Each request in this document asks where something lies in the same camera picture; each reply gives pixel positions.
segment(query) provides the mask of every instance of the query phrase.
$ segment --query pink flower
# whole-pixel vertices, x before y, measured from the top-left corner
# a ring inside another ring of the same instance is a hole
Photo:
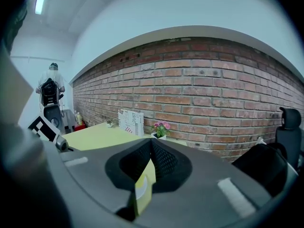
[[[170,124],[169,123],[164,123],[163,125],[166,129],[170,129]]]

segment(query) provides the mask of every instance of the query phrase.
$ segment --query desk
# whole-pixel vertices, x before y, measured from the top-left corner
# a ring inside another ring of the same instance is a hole
[[[81,151],[105,148],[141,138],[120,129],[117,125],[108,128],[105,123],[69,133],[63,135],[63,137],[67,140],[69,146]],[[151,135],[145,134],[142,138],[151,138]],[[169,137],[167,137],[167,140],[187,146],[186,142],[182,140]],[[137,214],[140,214],[149,204],[152,197],[152,185],[155,182],[155,168],[153,162],[150,160],[135,184],[136,190],[144,189],[142,191],[143,195],[136,200]]]
[[[101,123],[81,131],[69,133],[62,136],[68,145],[78,150],[93,150],[113,145],[118,145],[140,138],[151,138],[150,134],[139,137],[120,129],[117,125],[111,128]],[[185,141],[167,137],[168,141],[187,146]]]

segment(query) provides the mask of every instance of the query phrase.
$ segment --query black chair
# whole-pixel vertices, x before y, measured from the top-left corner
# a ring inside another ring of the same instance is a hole
[[[282,144],[286,149],[288,163],[297,170],[301,153],[302,131],[300,129],[301,115],[296,109],[283,111],[282,126],[276,129],[275,142]]]

